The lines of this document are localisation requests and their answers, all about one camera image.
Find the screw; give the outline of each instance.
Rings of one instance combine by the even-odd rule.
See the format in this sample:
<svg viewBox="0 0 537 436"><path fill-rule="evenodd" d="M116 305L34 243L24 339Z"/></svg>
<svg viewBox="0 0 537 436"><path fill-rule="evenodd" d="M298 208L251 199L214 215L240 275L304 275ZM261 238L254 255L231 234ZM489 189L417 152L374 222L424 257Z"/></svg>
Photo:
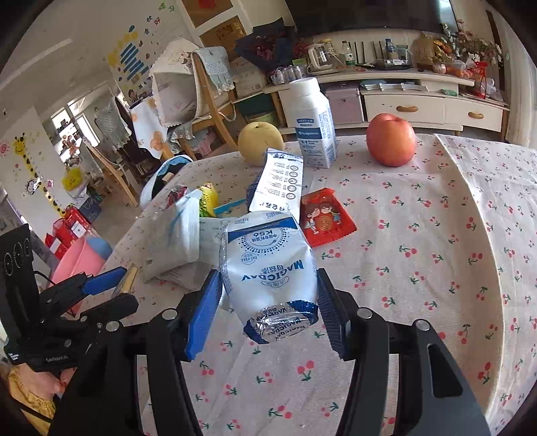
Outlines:
<svg viewBox="0 0 537 436"><path fill-rule="evenodd" d="M416 327L422 331L427 331L431 326L426 320L419 319L418 321L416 321Z"/></svg>
<svg viewBox="0 0 537 436"><path fill-rule="evenodd" d="M373 316L373 312L371 312L367 307L361 307L356 313L360 318L363 319L369 319Z"/></svg>
<svg viewBox="0 0 537 436"><path fill-rule="evenodd" d="M167 320L171 321L172 319L175 319L177 316L177 311L175 309L166 309L162 312L162 317Z"/></svg>
<svg viewBox="0 0 537 436"><path fill-rule="evenodd" d="M106 323L107 331L116 331L119 328L119 323L117 321L110 321Z"/></svg>

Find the drawer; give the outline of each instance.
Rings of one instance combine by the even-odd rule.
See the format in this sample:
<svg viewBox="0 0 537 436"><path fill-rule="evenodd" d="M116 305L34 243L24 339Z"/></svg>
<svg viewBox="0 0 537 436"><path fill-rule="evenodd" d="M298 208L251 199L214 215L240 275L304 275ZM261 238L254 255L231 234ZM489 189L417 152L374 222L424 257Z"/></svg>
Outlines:
<svg viewBox="0 0 537 436"><path fill-rule="evenodd" d="M457 98L446 98L446 123L479 127L499 132L502 130L503 110L479 103Z"/></svg>
<svg viewBox="0 0 537 436"><path fill-rule="evenodd" d="M407 121L444 124L443 97L405 95L364 95L367 120L379 113L391 113Z"/></svg>

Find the television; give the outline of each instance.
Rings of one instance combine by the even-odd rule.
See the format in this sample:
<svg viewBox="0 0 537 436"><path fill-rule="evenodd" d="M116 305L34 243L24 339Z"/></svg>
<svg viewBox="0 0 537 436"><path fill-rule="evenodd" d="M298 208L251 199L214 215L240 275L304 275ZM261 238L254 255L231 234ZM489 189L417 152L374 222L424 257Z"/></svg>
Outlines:
<svg viewBox="0 0 537 436"><path fill-rule="evenodd" d="M456 31L449 0L286 0L299 36L366 28Z"/></svg>

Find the cardboard box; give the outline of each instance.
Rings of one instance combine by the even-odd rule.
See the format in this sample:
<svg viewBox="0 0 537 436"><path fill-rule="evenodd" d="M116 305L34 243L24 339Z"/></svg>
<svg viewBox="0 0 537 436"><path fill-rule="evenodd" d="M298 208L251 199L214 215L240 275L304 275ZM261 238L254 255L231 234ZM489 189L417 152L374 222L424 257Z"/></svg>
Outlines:
<svg viewBox="0 0 537 436"><path fill-rule="evenodd" d="M243 57L231 62L231 72L238 98L255 94L267 84L265 73Z"/></svg>

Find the yellow bag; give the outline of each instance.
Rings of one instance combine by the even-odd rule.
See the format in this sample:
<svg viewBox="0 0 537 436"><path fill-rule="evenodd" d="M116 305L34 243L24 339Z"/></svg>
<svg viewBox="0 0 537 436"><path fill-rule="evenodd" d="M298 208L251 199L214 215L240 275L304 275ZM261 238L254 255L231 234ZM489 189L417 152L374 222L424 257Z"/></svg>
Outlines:
<svg viewBox="0 0 537 436"><path fill-rule="evenodd" d="M214 208L218 206L218 193L211 182L201 185L199 190L203 192L200 199L200 216L216 218Z"/></svg>
<svg viewBox="0 0 537 436"><path fill-rule="evenodd" d="M82 171L79 167L74 167L67 170L66 175L62 179L62 185L66 191L72 191L76 187L80 186L83 181Z"/></svg>

